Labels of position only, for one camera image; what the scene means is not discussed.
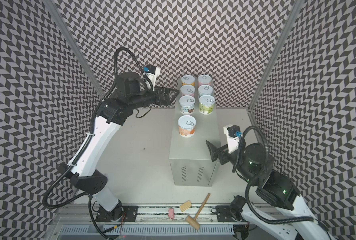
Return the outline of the green labelled front can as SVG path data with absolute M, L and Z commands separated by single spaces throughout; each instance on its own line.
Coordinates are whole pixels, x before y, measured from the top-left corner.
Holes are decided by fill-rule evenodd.
M 199 111 L 203 115 L 210 115 L 215 108 L 216 100 L 211 95 L 203 95 L 199 98 Z

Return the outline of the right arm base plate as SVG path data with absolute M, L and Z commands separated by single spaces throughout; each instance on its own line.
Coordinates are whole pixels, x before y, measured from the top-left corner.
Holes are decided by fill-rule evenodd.
M 236 211 L 231 210 L 230 206 L 227 205 L 216 206 L 216 216 L 218 222 L 220 223 L 240 222 L 243 219 L 241 214 L 238 214 Z

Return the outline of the yellow labelled can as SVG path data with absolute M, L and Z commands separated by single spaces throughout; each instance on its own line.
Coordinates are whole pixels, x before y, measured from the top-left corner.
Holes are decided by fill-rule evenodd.
M 191 85 L 194 87 L 195 83 L 196 83 L 196 78 L 191 75 L 185 75 L 181 78 L 181 83 L 182 83 L 182 86 Z

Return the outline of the pink labelled can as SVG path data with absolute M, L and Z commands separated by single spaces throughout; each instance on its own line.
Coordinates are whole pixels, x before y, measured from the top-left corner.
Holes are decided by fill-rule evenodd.
M 202 85 L 212 86 L 213 85 L 212 77 L 209 76 L 209 75 L 200 75 L 200 76 L 198 76 L 198 86 L 202 86 Z

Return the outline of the pink can sideways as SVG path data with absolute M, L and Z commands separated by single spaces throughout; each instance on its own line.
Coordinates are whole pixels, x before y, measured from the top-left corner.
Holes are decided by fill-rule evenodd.
M 192 85 L 183 85 L 180 88 L 181 96 L 195 96 L 196 88 Z

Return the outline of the orange labelled can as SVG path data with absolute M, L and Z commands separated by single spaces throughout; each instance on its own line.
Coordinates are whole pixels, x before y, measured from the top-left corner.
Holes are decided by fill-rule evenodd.
M 197 121 L 193 116 L 184 115 L 178 119 L 179 134 L 190 138 L 195 134 Z

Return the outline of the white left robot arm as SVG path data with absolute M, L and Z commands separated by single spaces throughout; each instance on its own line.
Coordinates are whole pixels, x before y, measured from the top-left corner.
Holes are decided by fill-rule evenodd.
M 110 221 L 122 217 L 122 203 L 110 191 L 108 178 L 97 170 L 97 164 L 110 140 L 134 110 L 150 105 L 169 106 L 174 102 L 180 91 L 156 86 L 156 77 L 151 73 L 142 77 L 132 72 L 119 74 L 93 114 L 83 145 L 72 160 L 59 168 L 73 187 L 98 202 L 100 214 L 105 214 Z

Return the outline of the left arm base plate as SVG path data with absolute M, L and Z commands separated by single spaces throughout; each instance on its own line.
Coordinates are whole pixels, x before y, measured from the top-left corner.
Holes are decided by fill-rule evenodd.
M 135 222 L 138 209 L 138 206 L 122 206 L 118 204 L 112 211 L 108 212 L 103 207 L 99 207 L 95 221 L 98 223 Z

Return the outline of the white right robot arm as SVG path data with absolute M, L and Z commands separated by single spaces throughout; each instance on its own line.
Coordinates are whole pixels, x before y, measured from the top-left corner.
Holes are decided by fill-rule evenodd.
M 332 240 L 334 237 L 327 227 L 316 218 L 307 206 L 300 190 L 278 171 L 272 169 L 273 157 L 266 154 L 263 144 L 237 144 L 230 150 L 228 145 L 217 148 L 206 142 L 211 160 L 222 165 L 233 164 L 237 175 L 247 182 L 245 196 L 237 195 L 229 205 L 233 220 L 246 221 L 265 230 L 278 240 Z M 250 190 L 255 187 L 256 194 L 276 208 L 285 217 L 275 219 L 254 206 Z

